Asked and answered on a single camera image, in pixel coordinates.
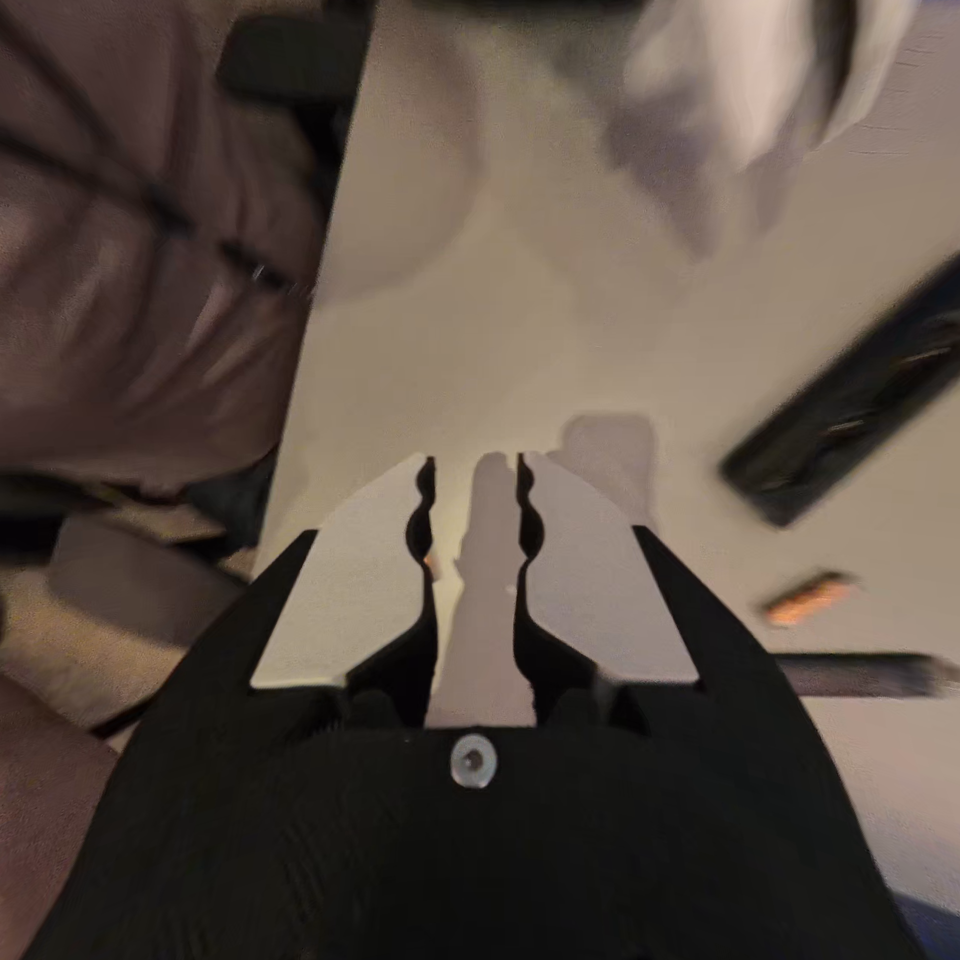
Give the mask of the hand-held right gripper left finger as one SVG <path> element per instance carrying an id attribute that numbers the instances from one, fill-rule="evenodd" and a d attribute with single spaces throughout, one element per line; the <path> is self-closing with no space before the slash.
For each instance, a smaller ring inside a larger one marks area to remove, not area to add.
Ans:
<path id="1" fill-rule="evenodd" d="M 254 690 L 344 688 L 432 598 L 436 464 L 416 453 L 319 524 L 250 678 Z"/>

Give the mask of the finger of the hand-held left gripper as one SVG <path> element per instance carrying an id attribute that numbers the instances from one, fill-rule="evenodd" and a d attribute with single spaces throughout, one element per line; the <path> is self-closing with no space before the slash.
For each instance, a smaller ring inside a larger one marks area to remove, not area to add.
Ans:
<path id="1" fill-rule="evenodd" d="M 774 148 L 814 53 L 811 2 L 648 2 L 623 59 L 622 90 L 637 104 L 686 95 L 681 117 L 740 172 Z"/>
<path id="2" fill-rule="evenodd" d="M 854 1 L 838 91 L 826 109 L 821 142 L 839 138 L 870 114 L 916 16 L 919 1 Z"/>

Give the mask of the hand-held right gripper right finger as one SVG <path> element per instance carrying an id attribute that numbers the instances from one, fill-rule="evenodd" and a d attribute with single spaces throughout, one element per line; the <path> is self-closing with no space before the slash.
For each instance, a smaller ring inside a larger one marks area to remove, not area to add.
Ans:
<path id="1" fill-rule="evenodd" d="M 628 513 L 534 451 L 518 457 L 516 499 L 524 562 L 513 654 L 534 693 L 695 686 L 699 672 Z"/>

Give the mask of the orange aaa battery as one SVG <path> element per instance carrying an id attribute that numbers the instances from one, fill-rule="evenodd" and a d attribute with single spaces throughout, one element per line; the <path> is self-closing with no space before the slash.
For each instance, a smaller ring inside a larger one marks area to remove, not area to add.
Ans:
<path id="1" fill-rule="evenodd" d="M 774 629 L 792 629 L 856 593 L 858 579 L 835 570 L 820 571 L 760 604 L 759 614 Z"/>

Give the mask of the black remote battery cover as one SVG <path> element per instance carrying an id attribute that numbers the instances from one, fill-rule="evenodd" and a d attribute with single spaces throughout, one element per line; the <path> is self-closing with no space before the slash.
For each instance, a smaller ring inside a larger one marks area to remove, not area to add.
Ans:
<path id="1" fill-rule="evenodd" d="M 775 653 L 773 659 L 801 698 L 940 699 L 959 691 L 959 668 L 914 652 Z"/>

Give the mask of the black remote control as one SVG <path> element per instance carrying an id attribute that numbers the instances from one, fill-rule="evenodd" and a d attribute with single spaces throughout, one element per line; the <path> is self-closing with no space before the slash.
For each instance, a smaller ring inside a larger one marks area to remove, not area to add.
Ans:
<path id="1" fill-rule="evenodd" d="M 954 253 L 730 450 L 718 473 L 764 522 L 784 529 L 958 378 Z"/>

